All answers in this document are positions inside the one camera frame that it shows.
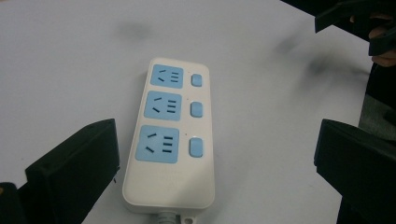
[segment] white plastic casing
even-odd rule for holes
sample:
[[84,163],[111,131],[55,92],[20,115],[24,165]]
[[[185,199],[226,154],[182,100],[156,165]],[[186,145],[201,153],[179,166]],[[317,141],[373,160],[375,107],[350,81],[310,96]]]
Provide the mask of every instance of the white plastic casing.
[[[182,88],[169,88],[150,84],[155,64],[183,69]],[[194,74],[202,76],[202,86],[191,84]],[[149,91],[176,93],[182,96],[180,120],[146,118],[144,115]],[[191,103],[203,106],[201,118],[191,115]],[[140,161],[136,148],[143,125],[176,128],[179,130],[176,163]],[[203,155],[194,158],[190,154],[190,139],[203,140]],[[183,217],[195,217],[215,199],[215,177],[212,139],[212,114],[210,103],[209,70],[198,63],[156,58],[150,63],[139,115],[134,131],[128,166],[122,188],[128,208],[136,213],[158,214],[175,212]]]

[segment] extension socket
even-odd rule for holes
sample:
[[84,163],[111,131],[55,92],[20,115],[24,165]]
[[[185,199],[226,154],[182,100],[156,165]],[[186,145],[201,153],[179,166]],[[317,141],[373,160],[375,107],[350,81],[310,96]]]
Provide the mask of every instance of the extension socket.
[[215,198],[209,70],[150,63],[122,194],[136,213],[171,212],[195,223]]

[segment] tabletop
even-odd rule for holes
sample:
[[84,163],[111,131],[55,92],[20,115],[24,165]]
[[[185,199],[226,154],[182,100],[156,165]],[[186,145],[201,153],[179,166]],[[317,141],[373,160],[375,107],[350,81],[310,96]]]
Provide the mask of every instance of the tabletop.
[[110,183],[84,220],[155,223],[121,188],[149,62],[210,71],[216,199],[199,223],[334,224],[313,163],[322,119],[357,126],[368,43],[276,0],[0,1],[0,182],[90,123],[115,119]]

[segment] white table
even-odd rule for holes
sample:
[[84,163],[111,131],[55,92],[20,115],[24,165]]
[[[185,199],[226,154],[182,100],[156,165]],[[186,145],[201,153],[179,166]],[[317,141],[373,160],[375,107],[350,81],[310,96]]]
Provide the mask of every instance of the white table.
[[121,169],[84,223],[155,223],[121,187],[149,61],[211,73],[216,200],[200,223],[334,224],[313,164],[322,119],[357,125],[368,44],[276,0],[0,1],[0,182],[114,118]]

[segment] black object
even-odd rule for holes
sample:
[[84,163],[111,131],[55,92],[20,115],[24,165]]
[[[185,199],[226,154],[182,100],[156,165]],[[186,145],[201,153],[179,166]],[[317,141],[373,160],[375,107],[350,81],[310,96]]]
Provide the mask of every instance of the black object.
[[115,125],[102,120],[73,134],[25,170],[20,189],[0,184],[0,223],[81,223],[120,169]]
[[325,119],[320,128],[315,165],[318,174],[343,195],[337,223],[395,223],[394,142]]
[[[396,18],[394,0],[282,0],[315,16],[316,31],[335,25],[353,35],[370,41],[369,55],[383,54],[396,48],[396,27],[394,22],[370,20],[371,13],[383,13]],[[382,35],[368,39],[369,32],[379,25],[386,24],[389,29]]]

